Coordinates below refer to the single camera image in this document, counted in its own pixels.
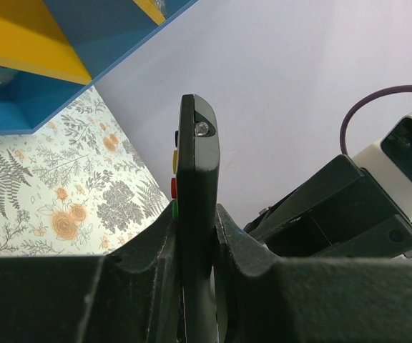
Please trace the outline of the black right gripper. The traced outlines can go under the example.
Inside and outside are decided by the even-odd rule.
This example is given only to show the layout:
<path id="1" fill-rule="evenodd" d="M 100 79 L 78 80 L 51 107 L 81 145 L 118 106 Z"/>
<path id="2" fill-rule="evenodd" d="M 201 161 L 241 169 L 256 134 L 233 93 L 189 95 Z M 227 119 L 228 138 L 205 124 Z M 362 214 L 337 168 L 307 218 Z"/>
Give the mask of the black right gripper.
<path id="1" fill-rule="evenodd" d="M 412 223 L 340 154 L 245 228 L 280 257 L 384 257 L 412 250 Z"/>

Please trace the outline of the black tv remote control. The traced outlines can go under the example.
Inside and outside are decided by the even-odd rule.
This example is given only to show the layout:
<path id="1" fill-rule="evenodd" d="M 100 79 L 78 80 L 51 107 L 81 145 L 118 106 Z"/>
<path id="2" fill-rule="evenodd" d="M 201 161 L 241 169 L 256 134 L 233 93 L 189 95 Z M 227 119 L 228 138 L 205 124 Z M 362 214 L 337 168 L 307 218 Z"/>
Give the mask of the black tv remote control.
<path id="1" fill-rule="evenodd" d="M 176 147 L 173 217 L 180 250 L 184 337 L 186 342 L 215 342 L 212 265 L 220 143 L 215 113 L 197 94 L 182 96 Z"/>

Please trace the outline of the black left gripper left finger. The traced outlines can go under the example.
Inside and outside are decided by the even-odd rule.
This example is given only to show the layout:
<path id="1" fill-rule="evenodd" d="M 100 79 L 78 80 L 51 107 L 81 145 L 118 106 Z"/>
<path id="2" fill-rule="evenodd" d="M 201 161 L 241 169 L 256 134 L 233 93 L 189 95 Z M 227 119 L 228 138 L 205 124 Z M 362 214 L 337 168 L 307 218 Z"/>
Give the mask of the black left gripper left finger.
<path id="1" fill-rule="evenodd" d="M 175 342 L 179 307 L 170 208 L 108 255 L 0 258 L 0 342 Z"/>

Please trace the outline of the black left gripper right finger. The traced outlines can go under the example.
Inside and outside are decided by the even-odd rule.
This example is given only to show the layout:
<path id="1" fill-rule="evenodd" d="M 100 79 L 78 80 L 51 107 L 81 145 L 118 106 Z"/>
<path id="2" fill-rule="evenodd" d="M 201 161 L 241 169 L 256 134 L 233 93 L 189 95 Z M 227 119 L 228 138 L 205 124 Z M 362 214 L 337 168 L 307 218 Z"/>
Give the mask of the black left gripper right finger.
<path id="1" fill-rule="evenodd" d="M 412 342 L 412 262 L 282 258 L 216 208 L 221 342 Z"/>

